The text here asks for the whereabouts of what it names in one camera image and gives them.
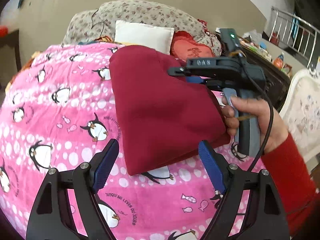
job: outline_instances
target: penguin print blanket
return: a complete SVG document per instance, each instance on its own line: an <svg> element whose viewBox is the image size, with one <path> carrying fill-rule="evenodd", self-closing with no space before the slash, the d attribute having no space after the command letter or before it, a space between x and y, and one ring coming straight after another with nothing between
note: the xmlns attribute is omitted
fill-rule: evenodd
<svg viewBox="0 0 320 240"><path fill-rule="evenodd" d="M143 175L127 174L108 69L121 47L103 42L50 46L11 86L0 112L0 207L23 237L48 169L74 169L111 138L119 141L120 152L96 198L118 240L197 240L214 216L222 195L198 156ZM251 160L234 156L231 145L216 150L247 169ZM261 168L258 161L254 171ZM86 235L72 190L69 199L77 230ZM247 201L244 192L239 213ZM237 216L231 235L242 219Z"/></svg>

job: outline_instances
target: maroon fabric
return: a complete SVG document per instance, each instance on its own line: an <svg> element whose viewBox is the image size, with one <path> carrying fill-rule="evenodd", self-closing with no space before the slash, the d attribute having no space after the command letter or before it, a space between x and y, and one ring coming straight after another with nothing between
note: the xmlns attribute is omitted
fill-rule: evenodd
<svg viewBox="0 0 320 240"><path fill-rule="evenodd" d="M198 143L230 142L219 103L204 85L171 77L180 62L144 46L127 46L110 58L116 113L130 175L198 154Z"/></svg>

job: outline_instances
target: red sweater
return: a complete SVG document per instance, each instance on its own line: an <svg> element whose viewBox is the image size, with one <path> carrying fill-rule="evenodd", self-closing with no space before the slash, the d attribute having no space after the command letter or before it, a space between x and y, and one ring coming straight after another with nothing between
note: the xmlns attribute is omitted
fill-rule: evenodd
<svg viewBox="0 0 320 240"><path fill-rule="evenodd" d="M291 134L275 150L262 157L279 191L287 213L290 235L294 236L316 201L320 200L316 186L299 154Z"/></svg>

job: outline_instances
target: human hand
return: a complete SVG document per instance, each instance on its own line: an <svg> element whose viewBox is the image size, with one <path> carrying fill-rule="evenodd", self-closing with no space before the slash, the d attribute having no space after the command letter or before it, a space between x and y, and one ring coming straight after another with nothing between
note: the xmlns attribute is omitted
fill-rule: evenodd
<svg viewBox="0 0 320 240"><path fill-rule="evenodd" d="M225 98L222 99L222 102L224 104L227 104L227 100ZM263 99L242 99L239 97L231 97L231 102L233 106L238 109L238 111L257 116L261 133L261 144L265 138L270 120L270 109L268 103ZM273 112L274 116L272 129L266 147L264 148L264 153L271 152L279 147L287 139L289 134L288 129L281 119L279 113L276 111L276 109L273 109ZM225 122L228 126L228 134L231 136L235 136L237 129L239 128L239 120L235 117L235 111L233 107L226 105L222 109L222 113L226 118Z"/></svg>

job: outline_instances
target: silver bolt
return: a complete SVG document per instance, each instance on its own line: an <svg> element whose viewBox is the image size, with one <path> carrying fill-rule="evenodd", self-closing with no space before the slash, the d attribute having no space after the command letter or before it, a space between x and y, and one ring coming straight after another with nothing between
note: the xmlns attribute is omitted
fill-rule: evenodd
<svg viewBox="0 0 320 240"><path fill-rule="evenodd" d="M56 173L56 169L55 168L51 168L49 170L49 174L52 175L52 174L55 174Z"/></svg>
<svg viewBox="0 0 320 240"><path fill-rule="evenodd" d="M261 173L262 173L263 175L265 175L265 176L268 176L268 175L269 175L269 171L267 171L266 169L263 169L263 170L261 171Z"/></svg>
<svg viewBox="0 0 320 240"><path fill-rule="evenodd" d="M89 167L89 163L81 163L80 164L80 168L81 169L86 169L86 168L88 168Z"/></svg>
<svg viewBox="0 0 320 240"><path fill-rule="evenodd" d="M232 169L232 170L236 170L236 169L238 169L238 165L234 164L234 163L231 163L231 164L229 164L229 168Z"/></svg>

